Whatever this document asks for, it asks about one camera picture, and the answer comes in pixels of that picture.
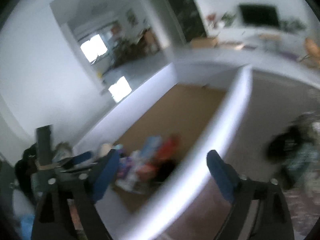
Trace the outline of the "purple toy wand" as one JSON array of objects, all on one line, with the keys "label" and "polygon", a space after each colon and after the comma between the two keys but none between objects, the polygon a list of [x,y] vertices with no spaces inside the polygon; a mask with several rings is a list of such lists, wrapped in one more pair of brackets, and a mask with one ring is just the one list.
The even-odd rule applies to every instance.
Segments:
[{"label": "purple toy wand", "polygon": [[125,179],[134,164],[133,152],[128,154],[122,144],[117,144],[114,149],[119,154],[119,165],[117,171],[118,179]]}]

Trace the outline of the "cream knitted hat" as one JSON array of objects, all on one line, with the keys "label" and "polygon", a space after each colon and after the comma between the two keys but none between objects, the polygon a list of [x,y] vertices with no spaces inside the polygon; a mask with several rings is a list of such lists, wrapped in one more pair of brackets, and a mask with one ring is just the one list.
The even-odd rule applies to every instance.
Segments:
[{"label": "cream knitted hat", "polygon": [[110,143],[104,143],[100,146],[99,151],[97,153],[97,157],[98,158],[102,158],[106,155],[108,155],[108,153],[110,152],[110,150],[112,150],[113,145]]}]

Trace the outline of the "black rectangular box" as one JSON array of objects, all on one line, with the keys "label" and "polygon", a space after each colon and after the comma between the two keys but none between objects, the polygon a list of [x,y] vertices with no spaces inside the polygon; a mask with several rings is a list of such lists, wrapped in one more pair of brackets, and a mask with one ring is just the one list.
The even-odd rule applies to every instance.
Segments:
[{"label": "black rectangular box", "polygon": [[177,167],[177,161],[174,159],[166,160],[159,164],[156,175],[150,180],[150,186],[156,187],[162,185],[174,172]]}]

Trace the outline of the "black knitted item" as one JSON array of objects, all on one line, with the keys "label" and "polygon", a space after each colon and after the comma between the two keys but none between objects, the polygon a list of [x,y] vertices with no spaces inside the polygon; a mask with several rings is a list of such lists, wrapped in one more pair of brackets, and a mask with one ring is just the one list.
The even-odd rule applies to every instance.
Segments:
[{"label": "black knitted item", "polygon": [[292,125],[269,142],[265,151],[266,159],[273,163],[285,161],[300,148],[303,141],[298,126]]}]

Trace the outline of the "large white storage box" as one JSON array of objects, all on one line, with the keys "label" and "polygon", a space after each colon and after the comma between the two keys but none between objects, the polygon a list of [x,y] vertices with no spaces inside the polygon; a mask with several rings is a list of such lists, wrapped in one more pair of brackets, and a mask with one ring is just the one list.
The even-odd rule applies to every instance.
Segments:
[{"label": "large white storage box", "polygon": [[[218,62],[167,64],[109,111],[74,146],[76,153],[120,143],[134,165],[120,184],[125,202],[141,206],[112,230],[116,239],[156,239],[191,205],[209,179],[207,153],[224,156],[252,91],[252,67]],[[163,142],[178,134],[177,167],[160,186],[136,171],[148,160],[140,150],[148,137]]]}]

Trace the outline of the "cardboard box on floor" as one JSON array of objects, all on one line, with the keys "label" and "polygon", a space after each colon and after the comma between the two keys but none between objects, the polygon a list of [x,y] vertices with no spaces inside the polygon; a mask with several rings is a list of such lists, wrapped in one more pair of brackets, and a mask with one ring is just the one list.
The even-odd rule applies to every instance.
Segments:
[{"label": "cardboard box on floor", "polygon": [[217,37],[198,37],[190,42],[192,48],[211,48],[218,44]]}]

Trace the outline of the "small wooden bench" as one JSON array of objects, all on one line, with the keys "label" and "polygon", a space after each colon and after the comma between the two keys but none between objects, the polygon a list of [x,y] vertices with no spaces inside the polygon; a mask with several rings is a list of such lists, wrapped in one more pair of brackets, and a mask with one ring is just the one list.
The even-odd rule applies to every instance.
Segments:
[{"label": "small wooden bench", "polygon": [[259,34],[258,37],[263,41],[265,50],[268,50],[268,42],[273,42],[274,48],[279,50],[281,43],[279,34]]}]

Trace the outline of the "orange lounge chair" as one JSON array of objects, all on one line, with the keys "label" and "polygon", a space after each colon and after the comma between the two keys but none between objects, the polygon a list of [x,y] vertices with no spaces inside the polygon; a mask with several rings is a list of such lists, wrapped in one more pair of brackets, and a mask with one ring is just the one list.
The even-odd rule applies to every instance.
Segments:
[{"label": "orange lounge chair", "polygon": [[317,43],[310,38],[306,38],[304,47],[307,52],[306,57],[312,59],[315,63],[317,63],[317,65],[319,65],[319,46]]}]

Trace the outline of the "green potted plant left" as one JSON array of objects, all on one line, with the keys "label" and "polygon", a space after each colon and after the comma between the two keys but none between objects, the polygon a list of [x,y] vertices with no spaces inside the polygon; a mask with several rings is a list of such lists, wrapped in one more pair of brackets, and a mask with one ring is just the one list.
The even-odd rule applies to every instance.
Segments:
[{"label": "green potted plant left", "polygon": [[236,14],[233,14],[231,12],[225,12],[224,15],[221,18],[221,21],[224,22],[225,27],[231,27],[236,19]]}]

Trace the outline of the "green potted plant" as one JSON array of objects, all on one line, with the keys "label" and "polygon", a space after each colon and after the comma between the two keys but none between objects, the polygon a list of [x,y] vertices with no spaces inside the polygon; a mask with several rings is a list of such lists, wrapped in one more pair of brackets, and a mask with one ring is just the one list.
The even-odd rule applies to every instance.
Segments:
[{"label": "green potted plant", "polygon": [[280,21],[281,29],[287,33],[298,33],[305,31],[307,26],[298,18],[288,18]]},{"label": "green potted plant", "polygon": [[233,14],[231,12],[225,12],[224,15],[221,18],[221,21],[224,22],[225,27],[231,27],[236,19],[236,14]]}]

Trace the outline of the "red flower vase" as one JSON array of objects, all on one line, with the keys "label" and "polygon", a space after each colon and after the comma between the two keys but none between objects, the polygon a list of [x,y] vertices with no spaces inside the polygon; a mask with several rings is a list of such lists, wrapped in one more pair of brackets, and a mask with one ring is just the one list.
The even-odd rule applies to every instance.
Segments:
[{"label": "red flower vase", "polygon": [[206,21],[208,23],[208,28],[209,29],[214,29],[215,28],[215,23],[216,23],[216,13],[211,13],[206,16]]}]

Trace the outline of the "dark glass display cabinet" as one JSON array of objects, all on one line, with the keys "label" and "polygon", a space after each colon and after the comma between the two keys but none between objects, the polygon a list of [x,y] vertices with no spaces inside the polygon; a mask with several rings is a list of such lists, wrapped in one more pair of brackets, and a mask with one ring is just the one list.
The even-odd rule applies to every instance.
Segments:
[{"label": "dark glass display cabinet", "polygon": [[194,0],[168,0],[187,42],[207,37],[201,16]]}]

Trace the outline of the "black flat television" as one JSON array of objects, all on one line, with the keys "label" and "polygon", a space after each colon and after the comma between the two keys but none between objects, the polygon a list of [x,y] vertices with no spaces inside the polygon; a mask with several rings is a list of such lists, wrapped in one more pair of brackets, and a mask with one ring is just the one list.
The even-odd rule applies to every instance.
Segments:
[{"label": "black flat television", "polygon": [[239,9],[245,25],[279,28],[277,8],[264,4],[240,4]]}]

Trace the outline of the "green potted plant right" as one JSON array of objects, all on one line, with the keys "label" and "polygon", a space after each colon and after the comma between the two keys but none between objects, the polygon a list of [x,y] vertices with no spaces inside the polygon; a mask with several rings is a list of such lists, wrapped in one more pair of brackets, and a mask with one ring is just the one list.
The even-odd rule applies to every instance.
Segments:
[{"label": "green potted plant right", "polygon": [[305,31],[307,26],[298,18],[288,18],[280,21],[281,29],[287,33],[298,33]]}]

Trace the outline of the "framed wall painting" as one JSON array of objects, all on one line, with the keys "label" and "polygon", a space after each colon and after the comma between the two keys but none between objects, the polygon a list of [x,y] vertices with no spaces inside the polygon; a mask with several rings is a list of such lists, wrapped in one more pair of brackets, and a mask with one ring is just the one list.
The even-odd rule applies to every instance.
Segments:
[{"label": "framed wall painting", "polygon": [[127,21],[129,23],[129,25],[131,25],[131,27],[135,27],[138,24],[138,20],[136,18],[136,15],[134,13],[134,11],[132,10],[132,8],[130,8],[127,12],[126,12],[126,18]]}]

